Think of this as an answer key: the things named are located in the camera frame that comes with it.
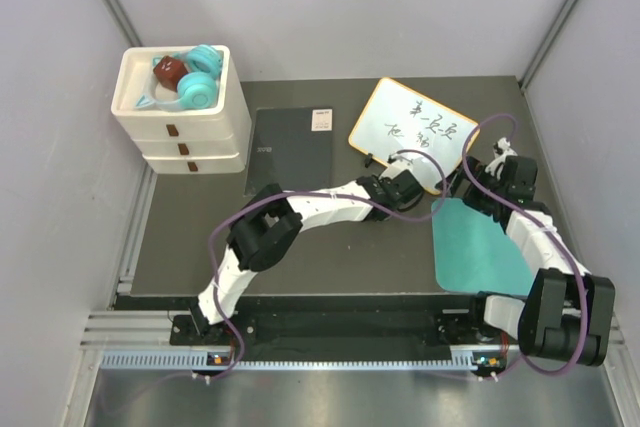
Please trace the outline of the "yellow framed whiteboard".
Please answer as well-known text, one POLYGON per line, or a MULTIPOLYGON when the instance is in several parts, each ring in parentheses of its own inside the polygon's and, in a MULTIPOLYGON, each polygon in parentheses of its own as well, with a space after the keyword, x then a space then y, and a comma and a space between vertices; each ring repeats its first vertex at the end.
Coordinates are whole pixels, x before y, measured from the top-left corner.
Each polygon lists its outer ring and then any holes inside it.
POLYGON ((386 165, 399 150, 408 154, 422 187, 438 194, 436 185, 460 164, 463 145, 475 142, 478 123, 397 82, 379 80, 349 135, 351 147, 386 165))

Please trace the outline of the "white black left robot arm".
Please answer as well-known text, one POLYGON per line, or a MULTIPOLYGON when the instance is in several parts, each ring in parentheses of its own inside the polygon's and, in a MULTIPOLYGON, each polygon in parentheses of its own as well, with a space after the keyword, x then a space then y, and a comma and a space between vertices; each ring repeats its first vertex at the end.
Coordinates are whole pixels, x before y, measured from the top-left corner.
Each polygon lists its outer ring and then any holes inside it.
POLYGON ((228 232, 212 280, 191 306, 192 331, 205 343, 226 334, 227 319, 254 277, 286 255, 297 236, 342 222, 377 222, 405 212, 424 190, 408 169, 361 176, 342 186, 309 192, 263 187, 214 231, 228 232))

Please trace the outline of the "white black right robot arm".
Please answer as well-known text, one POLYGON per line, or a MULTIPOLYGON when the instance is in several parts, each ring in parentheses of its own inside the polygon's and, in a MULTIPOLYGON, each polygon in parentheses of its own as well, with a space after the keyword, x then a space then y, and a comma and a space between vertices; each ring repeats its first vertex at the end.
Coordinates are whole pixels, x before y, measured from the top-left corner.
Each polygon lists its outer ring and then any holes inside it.
POLYGON ((506 154, 491 164, 468 156, 449 175, 463 203, 500 225, 534 274, 528 295, 481 292, 466 321, 469 335, 487 343, 501 332, 527 357, 596 367, 606 357, 615 287, 594 276, 569 251, 548 207, 536 200, 534 159, 506 154))

